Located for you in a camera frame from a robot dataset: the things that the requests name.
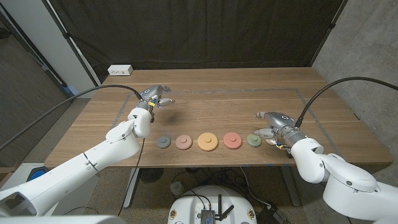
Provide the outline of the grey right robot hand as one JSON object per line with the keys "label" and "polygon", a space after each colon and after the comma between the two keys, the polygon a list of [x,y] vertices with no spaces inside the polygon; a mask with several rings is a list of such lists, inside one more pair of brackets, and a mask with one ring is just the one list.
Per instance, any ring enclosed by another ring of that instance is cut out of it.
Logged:
{"label": "grey right robot hand", "polygon": [[271,146],[286,145],[292,147],[296,142],[307,138],[305,133],[295,127],[295,120],[278,112],[258,112],[257,118],[264,118],[267,126],[255,130],[254,135],[264,138]]}

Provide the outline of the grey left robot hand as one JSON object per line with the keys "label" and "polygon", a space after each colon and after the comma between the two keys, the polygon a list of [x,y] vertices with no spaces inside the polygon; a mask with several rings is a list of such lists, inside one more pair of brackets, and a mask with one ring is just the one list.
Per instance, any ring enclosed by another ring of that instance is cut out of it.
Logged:
{"label": "grey left robot hand", "polygon": [[171,89],[165,85],[155,85],[147,88],[141,93],[142,99],[137,104],[138,108],[144,108],[145,110],[150,110],[151,108],[157,106],[158,108],[171,105],[175,101],[171,98],[163,98],[162,94],[170,92]]}

